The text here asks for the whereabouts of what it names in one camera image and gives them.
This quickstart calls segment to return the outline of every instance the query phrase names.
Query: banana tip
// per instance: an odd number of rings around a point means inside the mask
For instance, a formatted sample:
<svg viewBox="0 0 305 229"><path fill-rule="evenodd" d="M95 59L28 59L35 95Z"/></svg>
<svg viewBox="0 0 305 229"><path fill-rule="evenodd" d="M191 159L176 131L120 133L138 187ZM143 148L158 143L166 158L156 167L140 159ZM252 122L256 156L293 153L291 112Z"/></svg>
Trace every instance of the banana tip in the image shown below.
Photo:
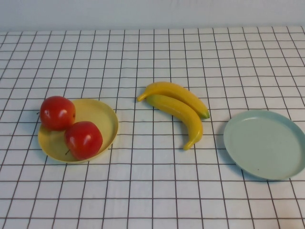
<svg viewBox="0 0 305 229"><path fill-rule="evenodd" d="M141 94L141 95L138 96L137 101L141 102L143 99L145 99L145 97L146 97L146 95Z"/></svg>
<svg viewBox="0 0 305 229"><path fill-rule="evenodd" d="M183 147L183 150L189 150L192 146L194 145L193 141L189 141L188 143L186 143Z"/></svg>

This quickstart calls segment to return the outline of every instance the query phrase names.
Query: yellow plate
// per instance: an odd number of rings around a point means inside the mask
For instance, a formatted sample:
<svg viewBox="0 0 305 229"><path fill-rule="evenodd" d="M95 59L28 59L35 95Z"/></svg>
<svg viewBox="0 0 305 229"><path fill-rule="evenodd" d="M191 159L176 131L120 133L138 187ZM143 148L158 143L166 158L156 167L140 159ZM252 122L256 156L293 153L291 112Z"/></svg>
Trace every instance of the yellow plate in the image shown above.
<svg viewBox="0 0 305 229"><path fill-rule="evenodd" d="M67 153L68 148L64 142L64 131L48 131L40 126L38 141L42 150L51 158L65 163L82 163L98 157L113 143L119 129L118 117L107 104L94 99L77 99L72 101L75 105L75 122L91 121L100 130L103 144L99 152L86 160L79 161Z"/></svg>

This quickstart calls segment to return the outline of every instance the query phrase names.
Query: white wall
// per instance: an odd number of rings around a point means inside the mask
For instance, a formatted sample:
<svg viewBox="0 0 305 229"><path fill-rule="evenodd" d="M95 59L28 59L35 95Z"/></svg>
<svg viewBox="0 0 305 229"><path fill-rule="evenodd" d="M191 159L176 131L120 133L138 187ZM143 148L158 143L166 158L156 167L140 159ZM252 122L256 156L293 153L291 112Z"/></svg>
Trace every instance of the white wall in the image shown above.
<svg viewBox="0 0 305 229"><path fill-rule="evenodd" d="M0 31L305 25L305 0L3 0Z"/></svg>

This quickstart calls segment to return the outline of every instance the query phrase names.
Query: yellow banana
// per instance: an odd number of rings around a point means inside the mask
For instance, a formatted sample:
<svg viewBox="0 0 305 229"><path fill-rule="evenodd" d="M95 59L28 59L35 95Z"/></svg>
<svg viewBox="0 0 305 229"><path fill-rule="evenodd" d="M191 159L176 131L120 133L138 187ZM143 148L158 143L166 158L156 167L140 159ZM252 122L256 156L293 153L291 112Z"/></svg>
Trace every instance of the yellow banana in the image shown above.
<svg viewBox="0 0 305 229"><path fill-rule="evenodd" d="M190 149L196 142L200 141L203 136L203 125L198 114L188 105L160 94L149 95L146 101L151 106L175 116L186 125L189 141L184 145L184 150Z"/></svg>
<svg viewBox="0 0 305 229"><path fill-rule="evenodd" d="M151 94L161 94L168 97L175 98L185 104L189 105L201 118L209 118L209 110L204 103L192 92L170 82L156 82L148 85L143 94L141 94L137 100L138 102L145 99Z"/></svg>

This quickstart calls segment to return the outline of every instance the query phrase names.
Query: plate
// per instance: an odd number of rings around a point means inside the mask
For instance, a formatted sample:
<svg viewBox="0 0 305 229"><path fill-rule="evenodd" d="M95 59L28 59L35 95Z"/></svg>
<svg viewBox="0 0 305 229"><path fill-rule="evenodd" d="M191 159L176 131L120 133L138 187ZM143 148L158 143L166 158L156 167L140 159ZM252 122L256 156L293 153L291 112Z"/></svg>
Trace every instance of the plate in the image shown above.
<svg viewBox="0 0 305 229"><path fill-rule="evenodd" d="M305 167L305 135L290 119L271 111L250 110L232 118L224 145L235 163L269 180L290 178Z"/></svg>
<svg viewBox="0 0 305 229"><path fill-rule="evenodd" d="M49 131L40 126L38 142L42 150L51 158L65 163L82 163L98 157L113 143L119 129L119 121L114 110L107 104L94 99L77 99L72 101L75 105L75 122L91 121L100 130L103 144L99 152L86 160L79 161L67 153L68 148L64 142L64 131Z"/></svg>

